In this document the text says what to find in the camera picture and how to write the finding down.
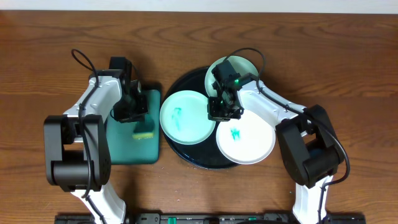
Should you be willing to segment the green yellow sponge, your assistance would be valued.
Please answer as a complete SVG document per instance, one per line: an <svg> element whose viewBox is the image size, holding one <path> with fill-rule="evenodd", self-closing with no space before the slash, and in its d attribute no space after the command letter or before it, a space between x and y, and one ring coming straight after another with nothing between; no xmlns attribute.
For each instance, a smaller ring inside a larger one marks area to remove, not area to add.
<svg viewBox="0 0 398 224"><path fill-rule="evenodd" d="M142 121L138 121L132 133L134 139L153 138L155 133L154 120L149 116L145 116Z"/></svg>

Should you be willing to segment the mint plate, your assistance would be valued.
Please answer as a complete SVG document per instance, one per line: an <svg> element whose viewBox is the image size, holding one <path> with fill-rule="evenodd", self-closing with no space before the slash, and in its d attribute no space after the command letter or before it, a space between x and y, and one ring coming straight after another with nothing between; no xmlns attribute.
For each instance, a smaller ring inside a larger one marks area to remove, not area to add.
<svg viewBox="0 0 398 224"><path fill-rule="evenodd" d="M160 125L171 140L194 145L206 140L216 122L208 119L208 98L192 90L171 94L160 109Z"/></svg>
<svg viewBox="0 0 398 224"><path fill-rule="evenodd" d="M212 70L223 60L225 57L219 58L217 61L211 64L209 67L208 71L206 72L205 75L205 90L206 93L209 97L211 96L216 96L217 92L216 90L213 89L212 84L216 81L213 74ZM240 56L230 56L228 58L228 61L231 63L233 68L240 74L244 75L246 73L252 73L255 76L259 76L259 72L257 71L256 67L246 58L240 57Z"/></svg>

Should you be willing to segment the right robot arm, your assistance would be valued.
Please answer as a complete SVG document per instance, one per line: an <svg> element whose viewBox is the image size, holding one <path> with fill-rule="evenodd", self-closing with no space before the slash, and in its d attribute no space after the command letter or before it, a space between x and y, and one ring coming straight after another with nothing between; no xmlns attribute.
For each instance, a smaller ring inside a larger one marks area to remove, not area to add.
<svg viewBox="0 0 398 224"><path fill-rule="evenodd" d="M299 223L323 223L326 195L347 155L327 112L295 104L265 86L259 75L221 58L205 78L208 117L219 123L216 143L237 164L264 160L275 145L296 183L292 213Z"/></svg>

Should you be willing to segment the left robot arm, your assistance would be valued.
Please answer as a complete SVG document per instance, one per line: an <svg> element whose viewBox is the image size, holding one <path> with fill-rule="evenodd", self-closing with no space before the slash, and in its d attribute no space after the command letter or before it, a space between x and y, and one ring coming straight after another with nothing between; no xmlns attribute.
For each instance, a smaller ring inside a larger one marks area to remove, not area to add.
<svg viewBox="0 0 398 224"><path fill-rule="evenodd" d="M109 182L111 156L105 122L142 121L148 112L141 84L131 79L135 67L125 57L111 57L109 68L90 63L89 85L64 114L44 121L47 181L78 197L95 223L128 223L127 206Z"/></svg>

